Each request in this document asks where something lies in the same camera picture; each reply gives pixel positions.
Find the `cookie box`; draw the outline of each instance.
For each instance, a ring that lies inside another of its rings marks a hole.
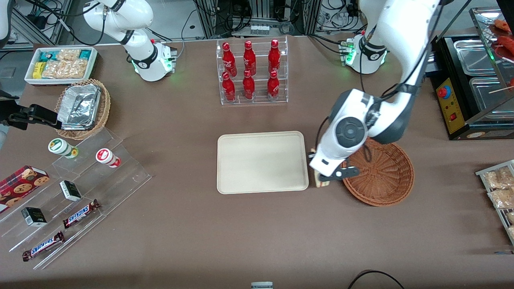
[[[24,166],[0,182],[0,213],[50,180],[45,171]]]

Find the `brown table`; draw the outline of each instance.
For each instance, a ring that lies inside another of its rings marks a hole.
[[[289,43],[290,101],[263,107],[220,105],[215,41],[188,43],[177,72],[155,83],[134,73],[123,47],[98,46],[95,78],[112,97],[107,127],[154,178],[44,270],[3,249],[0,287],[346,288],[379,269],[410,288],[512,288],[514,256],[492,254],[508,238],[474,172],[512,159],[514,141],[448,141],[429,82],[399,142],[416,172],[402,203],[371,207],[340,182],[316,189],[312,179],[301,192],[217,192],[221,135],[297,130],[309,149],[339,94],[360,87],[335,53],[307,37]],[[379,95],[398,79],[388,56],[364,83]],[[61,91],[27,85],[22,104],[54,107]],[[46,168],[56,135],[42,125],[11,129],[0,177]]]

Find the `red bottle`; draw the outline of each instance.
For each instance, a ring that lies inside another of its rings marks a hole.
[[[279,41],[276,39],[271,40],[271,49],[268,54],[268,70],[271,73],[273,70],[279,71],[280,68],[280,51]]]
[[[235,57],[234,54],[230,51],[230,45],[225,42],[222,45],[223,47],[223,66],[225,67],[225,71],[230,73],[230,76],[235,77],[237,75],[237,68],[235,68]]]
[[[268,99],[270,101],[276,101],[279,97],[279,85],[280,81],[277,79],[277,71],[273,70],[269,74],[268,79]]]
[[[248,100],[252,100],[255,96],[255,81],[252,78],[252,73],[249,70],[245,70],[245,78],[243,79],[243,87],[245,89],[245,97]]]
[[[252,42],[250,40],[245,41],[245,54],[243,55],[243,61],[245,62],[245,69],[249,70],[252,75],[257,73],[257,61],[255,59],[255,52],[252,49]]]
[[[232,80],[230,79],[230,75],[228,72],[224,71],[222,74],[223,77],[223,92],[225,93],[225,98],[228,102],[235,102],[235,86]]]

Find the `red switch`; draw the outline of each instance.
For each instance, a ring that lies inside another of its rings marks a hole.
[[[443,98],[446,96],[447,93],[448,91],[446,90],[446,88],[442,87],[437,91],[437,96]]]

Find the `white bottle with green cap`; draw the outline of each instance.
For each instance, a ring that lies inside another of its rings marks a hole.
[[[54,154],[62,155],[65,158],[74,158],[79,154],[79,150],[70,145],[62,138],[55,138],[48,144],[48,150]]]

